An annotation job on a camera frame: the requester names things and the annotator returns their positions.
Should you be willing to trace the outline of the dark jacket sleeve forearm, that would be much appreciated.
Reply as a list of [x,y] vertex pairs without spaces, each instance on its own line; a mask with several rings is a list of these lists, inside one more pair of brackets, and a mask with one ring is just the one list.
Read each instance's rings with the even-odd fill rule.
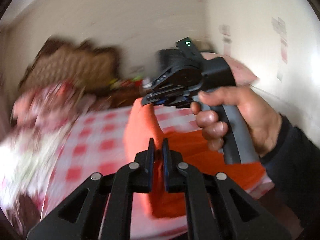
[[298,239],[319,239],[319,148],[287,117],[281,118],[276,146],[260,161],[300,220]]

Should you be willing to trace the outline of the person's right hand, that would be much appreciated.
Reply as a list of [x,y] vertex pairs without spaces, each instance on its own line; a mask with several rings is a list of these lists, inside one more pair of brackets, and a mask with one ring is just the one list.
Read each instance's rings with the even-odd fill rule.
[[[213,92],[200,91],[199,100],[204,105],[237,106],[245,120],[251,135],[255,151],[259,157],[271,152],[277,143],[282,118],[262,97],[248,87],[221,87]],[[212,110],[202,111],[198,102],[191,103],[191,111],[196,115],[196,123],[202,129],[202,136],[207,140],[212,151],[223,146],[223,137],[228,126],[220,121]]]

